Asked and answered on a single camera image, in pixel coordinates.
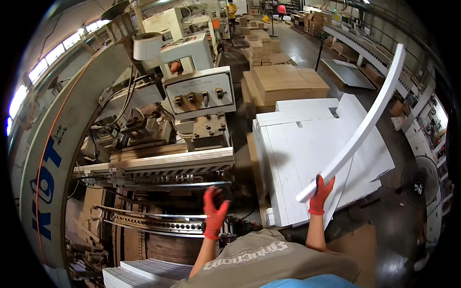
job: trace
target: tape roll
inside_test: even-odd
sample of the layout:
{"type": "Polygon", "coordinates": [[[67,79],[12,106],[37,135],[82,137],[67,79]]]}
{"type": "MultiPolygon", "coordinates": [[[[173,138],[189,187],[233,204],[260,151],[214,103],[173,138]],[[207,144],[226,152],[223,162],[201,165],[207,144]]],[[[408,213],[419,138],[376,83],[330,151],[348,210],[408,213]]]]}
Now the tape roll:
{"type": "Polygon", "coordinates": [[[162,34],[144,33],[133,40],[133,58],[136,60],[150,60],[160,56],[162,34]]]}

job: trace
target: person in yellow shirt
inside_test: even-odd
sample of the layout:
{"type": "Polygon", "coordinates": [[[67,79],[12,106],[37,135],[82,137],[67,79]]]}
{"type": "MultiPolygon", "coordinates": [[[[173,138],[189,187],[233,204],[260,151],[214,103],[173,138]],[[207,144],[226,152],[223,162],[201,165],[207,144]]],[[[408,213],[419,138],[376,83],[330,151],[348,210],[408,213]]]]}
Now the person in yellow shirt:
{"type": "Polygon", "coordinates": [[[229,16],[230,23],[232,24],[232,29],[235,33],[235,13],[237,12],[237,6],[232,3],[232,0],[227,1],[227,15],[229,16]]]}

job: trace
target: gloved hand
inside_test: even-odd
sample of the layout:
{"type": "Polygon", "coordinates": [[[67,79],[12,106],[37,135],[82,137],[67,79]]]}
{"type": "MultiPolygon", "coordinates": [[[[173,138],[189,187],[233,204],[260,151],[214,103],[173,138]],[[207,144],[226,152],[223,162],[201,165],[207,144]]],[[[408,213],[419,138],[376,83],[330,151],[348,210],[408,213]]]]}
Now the gloved hand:
{"type": "Polygon", "coordinates": [[[221,193],[221,189],[217,189],[215,186],[211,186],[205,191],[203,195],[203,212],[207,215],[205,219],[205,232],[203,235],[205,238],[211,240],[219,239],[218,233],[223,226],[224,218],[227,214],[227,208],[229,208],[229,200],[224,201],[219,210],[216,210],[213,204],[213,196],[221,193]]]}
{"type": "Polygon", "coordinates": [[[325,211],[323,210],[323,205],[326,198],[333,190],[333,184],[335,183],[335,177],[333,177],[328,186],[325,186],[323,183],[323,178],[320,174],[317,175],[317,189],[315,190],[314,196],[311,197],[310,207],[308,212],[313,215],[323,215],[325,211]]]}

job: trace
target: worker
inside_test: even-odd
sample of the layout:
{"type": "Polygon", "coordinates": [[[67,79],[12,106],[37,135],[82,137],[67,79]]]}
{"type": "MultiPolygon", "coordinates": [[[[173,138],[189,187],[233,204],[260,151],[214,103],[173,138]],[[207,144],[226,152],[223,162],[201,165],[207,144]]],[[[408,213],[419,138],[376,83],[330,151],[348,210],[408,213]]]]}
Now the worker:
{"type": "Polygon", "coordinates": [[[278,18],[280,19],[280,22],[282,22],[284,20],[284,16],[287,14],[285,5],[280,4],[277,7],[277,12],[278,12],[278,18]]]}
{"type": "Polygon", "coordinates": [[[227,1],[227,15],[229,16],[232,29],[235,33],[235,13],[237,12],[237,6],[232,3],[232,0],[227,1]]]}
{"type": "Polygon", "coordinates": [[[207,215],[205,238],[187,279],[174,288],[188,287],[357,287],[360,269],[349,256],[326,249],[323,214],[326,197],[335,178],[327,186],[317,175],[317,189],[310,199],[310,223],[306,245],[287,242],[277,230],[250,232],[228,244],[215,258],[218,233],[227,214],[229,201],[219,209],[213,196],[220,189],[210,187],[204,194],[207,215]]]}

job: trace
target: electric fan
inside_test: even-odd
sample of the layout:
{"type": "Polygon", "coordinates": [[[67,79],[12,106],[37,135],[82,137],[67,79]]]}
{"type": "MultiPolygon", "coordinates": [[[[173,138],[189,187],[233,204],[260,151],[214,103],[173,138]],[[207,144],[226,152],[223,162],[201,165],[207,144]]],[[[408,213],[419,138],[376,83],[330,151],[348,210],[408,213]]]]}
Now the electric fan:
{"type": "Polygon", "coordinates": [[[427,156],[416,156],[402,173],[402,193],[407,202],[425,208],[431,204],[440,184],[437,167],[427,156]]]}

